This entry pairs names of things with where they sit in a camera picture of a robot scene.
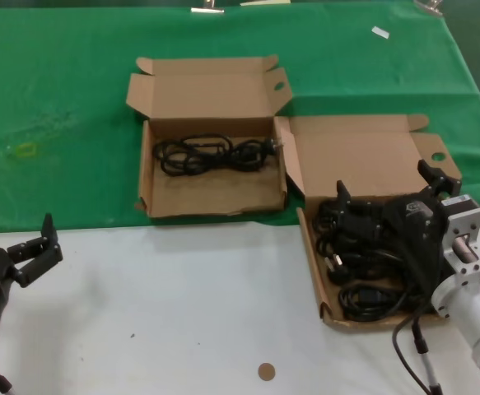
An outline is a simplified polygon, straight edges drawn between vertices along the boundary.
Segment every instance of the silver metal cylinder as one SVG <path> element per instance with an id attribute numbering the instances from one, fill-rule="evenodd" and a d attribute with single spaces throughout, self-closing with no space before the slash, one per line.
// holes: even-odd
<path id="1" fill-rule="evenodd" d="M 459 288 L 450 298 L 450 319 L 473 348 L 480 342 L 480 284 Z"/>

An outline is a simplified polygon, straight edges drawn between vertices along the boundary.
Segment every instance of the gray cable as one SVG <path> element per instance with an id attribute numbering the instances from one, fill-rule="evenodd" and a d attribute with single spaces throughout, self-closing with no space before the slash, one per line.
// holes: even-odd
<path id="1" fill-rule="evenodd" d="M 428 383 L 430 383 L 431 387 L 438 385 L 436 379 L 436 373 L 434 372 L 434 368 L 431 366 L 430 358 L 428 357 L 428 353 L 421 354 L 422 364 L 424 365 L 424 369 L 426 371 L 426 375 L 428 376 Z"/>

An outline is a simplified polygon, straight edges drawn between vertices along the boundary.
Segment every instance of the table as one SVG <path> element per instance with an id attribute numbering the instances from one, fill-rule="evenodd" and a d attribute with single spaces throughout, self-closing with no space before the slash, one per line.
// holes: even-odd
<path id="1" fill-rule="evenodd" d="M 390 332 L 320 321 L 297 226 L 59 234 L 64 262 L 15 286 L 2 318 L 0 372 L 20 395 L 420 393 Z M 0 246 L 32 237 L 1 234 Z M 480 393 L 459 332 L 424 332 L 445 394 Z M 422 373 L 409 331 L 399 344 Z M 271 382 L 258 377 L 263 362 Z"/>
<path id="2" fill-rule="evenodd" d="M 142 122 L 124 103 L 135 59 L 271 53 L 293 90 L 285 115 L 427 114 L 480 203 L 478 88 L 445 22 L 411 2 L 231 7 L 217 17 L 10 8 L 0 9 L 0 231 L 36 230 L 48 211 L 61 229 L 149 225 L 134 210 Z M 296 224 L 297 195 L 281 213 L 235 219 Z"/>

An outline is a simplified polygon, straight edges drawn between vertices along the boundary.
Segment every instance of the black power cable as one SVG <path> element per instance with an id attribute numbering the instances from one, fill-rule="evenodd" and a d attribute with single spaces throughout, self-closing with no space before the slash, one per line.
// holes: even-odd
<path id="1" fill-rule="evenodd" d="M 234 144 L 218 133 L 205 133 L 158 142 L 153 155 L 171 177 L 199 175 L 212 169 L 228 168 L 243 172 L 263 168 L 269 155 L 275 155 L 274 140 L 249 139 Z"/>
<path id="2" fill-rule="evenodd" d="M 435 289 L 440 283 L 440 274 L 443 269 L 443 258 L 438 260 L 438 265 L 436 269 L 436 279 L 433 284 L 433 288 Z M 407 316 L 403 321 L 401 321 L 395 328 L 392 333 L 392 343 L 394 344 L 395 352 L 397 353 L 398 358 L 400 359 L 401 363 L 403 364 L 406 371 L 412 376 L 413 380 L 417 383 L 419 387 L 421 387 L 422 391 L 426 395 L 442 395 L 442 390 L 439 384 L 431 385 L 429 388 L 419 379 L 417 374 L 413 371 L 410 367 L 406 358 L 404 358 L 403 352 L 401 351 L 400 347 L 398 346 L 398 333 L 403 329 L 406 325 L 413 321 L 412 332 L 413 332 L 413 340 L 415 341 L 415 345 L 417 348 L 417 352 L 421 354 L 420 348 L 423 347 L 421 343 L 424 342 L 424 346 L 426 346 L 426 341 L 422 336 L 421 329 L 419 328 L 419 318 L 423 313 L 425 313 L 428 309 L 431 308 L 431 293 L 425 298 L 425 300 L 420 304 L 420 306 L 409 316 Z"/>
<path id="3" fill-rule="evenodd" d="M 348 209 L 365 216 L 375 207 L 352 202 Z M 384 241 L 370 243 L 348 235 L 338 226 L 338 221 L 343 221 L 339 212 L 331 200 L 320 203 L 312 226 L 318 235 L 316 251 L 328 265 L 328 278 L 342 287 L 338 303 L 344 317 L 356 322 L 373 322 L 401 310 L 416 309 L 422 294 L 402 256 Z M 369 282 L 385 278 L 400 285 L 387 288 Z"/>

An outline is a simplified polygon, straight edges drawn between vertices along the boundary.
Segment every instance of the small brown circle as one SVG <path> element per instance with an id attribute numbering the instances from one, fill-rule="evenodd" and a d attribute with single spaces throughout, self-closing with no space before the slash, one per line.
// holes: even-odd
<path id="1" fill-rule="evenodd" d="M 271 364 L 261 364 L 258 368 L 258 375 L 263 381 L 271 381 L 276 375 L 276 370 Z"/>

